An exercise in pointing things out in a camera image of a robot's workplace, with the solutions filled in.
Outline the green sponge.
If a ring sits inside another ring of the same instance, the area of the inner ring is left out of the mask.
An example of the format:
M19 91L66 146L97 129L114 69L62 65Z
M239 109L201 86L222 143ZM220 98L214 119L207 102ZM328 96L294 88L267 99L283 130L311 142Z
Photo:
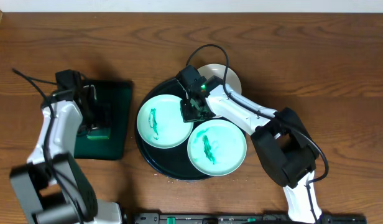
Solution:
M95 140L107 140L110 138L111 135L111 129L110 128L96 128L91 129L86 137L89 140L95 141Z

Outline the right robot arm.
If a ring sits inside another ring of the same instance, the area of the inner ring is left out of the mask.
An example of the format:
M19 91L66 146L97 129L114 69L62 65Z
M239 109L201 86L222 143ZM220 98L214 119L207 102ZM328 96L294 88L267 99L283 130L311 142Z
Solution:
M251 137L266 174L284 190L292 221L319 223L313 184L328 175L328 161L296 112L266 108L218 81L181 82L187 99L181 104L186 122L222 116Z

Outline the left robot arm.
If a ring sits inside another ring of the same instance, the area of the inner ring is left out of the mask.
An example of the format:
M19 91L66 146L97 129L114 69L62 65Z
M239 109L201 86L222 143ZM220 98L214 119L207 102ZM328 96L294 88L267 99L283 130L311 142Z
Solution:
M122 223L120 206L96 198L74 159L81 106L96 101L94 86L59 89L44 99L44 121L26 164L9 180L28 223Z

